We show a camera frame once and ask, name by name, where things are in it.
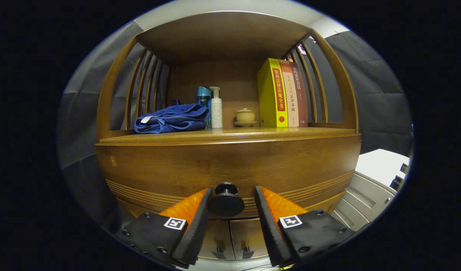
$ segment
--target cup lid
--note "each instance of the cup lid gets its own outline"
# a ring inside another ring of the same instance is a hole
[[[252,111],[252,110],[249,110],[249,109],[247,109],[247,108],[244,108],[244,109],[241,109],[241,110],[237,110],[236,113],[237,113],[237,112],[253,112],[253,111]]]

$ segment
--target cable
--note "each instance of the cable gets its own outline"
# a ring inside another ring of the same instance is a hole
[[[248,269],[244,269],[244,270],[241,270],[241,271],[247,271],[247,270],[250,270],[250,269],[259,268],[259,267],[263,267],[263,266],[266,266],[266,265],[269,265],[269,264],[258,265],[258,266],[251,267],[251,268],[248,268]]]
[[[259,270],[259,271],[263,271],[263,270],[265,270],[265,269],[269,269],[269,268],[273,268],[273,267],[274,267],[274,266],[271,266],[271,267],[268,267],[268,268],[261,269],[261,270]]]

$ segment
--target wooden spindle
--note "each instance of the wooden spindle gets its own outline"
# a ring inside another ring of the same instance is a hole
[[[169,91],[169,77],[170,77],[170,66],[168,66],[167,76],[165,77],[165,91],[163,92],[163,97],[162,97],[163,108],[167,107],[167,94]]]
[[[327,41],[316,30],[311,29],[310,34],[316,41],[316,44],[319,45],[319,47],[321,48],[322,53],[324,53],[325,57],[327,58],[333,70],[334,76],[336,77],[339,92],[341,94],[341,102],[343,105],[344,117],[344,122],[342,123],[342,126],[340,128],[356,129],[356,132],[359,132],[356,97],[354,96],[353,85],[351,84],[351,80],[349,79],[348,73],[346,72],[343,63],[337,56],[336,52],[334,52],[331,45],[329,45],[329,43],[327,43]]]
[[[148,77],[148,86],[147,86],[147,94],[145,96],[145,106],[143,108],[143,114],[148,114],[148,108],[150,106],[150,94],[151,94],[151,89],[152,89],[152,83],[153,79],[155,78],[154,72],[155,72],[155,67],[157,67],[157,62],[159,59],[157,56],[155,56],[155,60],[153,61],[152,68],[150,69],[150,75]]]
[[[133,37],[117,55],[107,72],[105,81],[103,81],[103,85],[100,90],[100,97],[98,98],[98,107],[96,110],[96,135],[98,140],[112,137],[111,133],[113,131],[110,131],[110,110],[113,91],[115,89],[118,74],[124,65],[125,59],[135,45],[136,39]]]
[[[313,81],[311,81],[311,75],[309,74],[308,65],[306,64],[306,60],[304,59],[304,56],[302,55],[298,47],[296,47],[296,52],[298,52],[299,60],[301,61],[302,67],[304,69],[304,75],[306,77],[306,82],[308,84],[309,97],[311,98],[311,118],[313,122],[318,122],[318,110],[316,107],[316,96],[314,95]]]
[[[327,113],[327,100],[326,100],[326,93],[324,91],[324,86],[322,84],[321,74],[319,72],[319,68],[316,65],[316,60],[314,59],[313,55],[311,55],[311,51],[309,50],[308,46],[305,43],[302,43],[303,49],[308,56],[309,62],[311,63],[311,67],[313,67],[314,76],[316,77],[316,82],[318,84],[319,90],[319,97],[321,98],[321,113],[322,113],[322,121],[328,122],[328,113]]]
[[[160,74],[162,73],[162,66],[163,62],[160,62],[159,66],[157,67],[157,72],[156,72],[156,79],[157,82],[155,82],[155,86],[153,87],[153,95],[152,95],[152,112],[155,112],[156,108],[156,103],[157,103],[157,91],[159,90],[159,85],[160,85]]]
[[[132,80],[130,81],[130,86],[127,91],[127,102],[125,103],[125,130],[129,130],[131,128],[131,123],[130,123],[130,110],[132,109],[132,95],[134,92],[134,85],[135,81],[137,79],[137,74],[139,73],[139,68],[140,65],[143,61],[143,58],[145,57],[145,54],[147,53],[147,50],[144,49],[142,54],[139,57],[139,60],[137,61],[137,64],[135,64],[134,72],[132,74]]]
[[[140,117],[141,113],[142,113],[143,86],[145,84],[145,77],[147,75],[148,67],[150,66],[150,61],[152,60],[152,57],[153,57],[153,54],[150,53],[150,55],[147,57],[147,60],[145,61],[144,70],[143,70],[142,75],[140,77],[139,93],[137,94],[136,118]]]

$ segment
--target saucer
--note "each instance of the saucer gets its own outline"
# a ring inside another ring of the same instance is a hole
[[[234,122],[235,125],[239,125],[242,127],[251,127],[252,125],[255,125],[258,122]]]

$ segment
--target white drawer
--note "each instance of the white drawer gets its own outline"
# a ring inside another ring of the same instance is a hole
[[[361,214],[345,199],[341,200],[332,213],[332,216],[354,231],[359,230],[362,226],[369,222],[363,214]]]
[[[355,174],[350,186],[346,188],[346,194],[343,199],[369,221],[372,221],[389,205],[394,199],[394,195],[385,187]]]

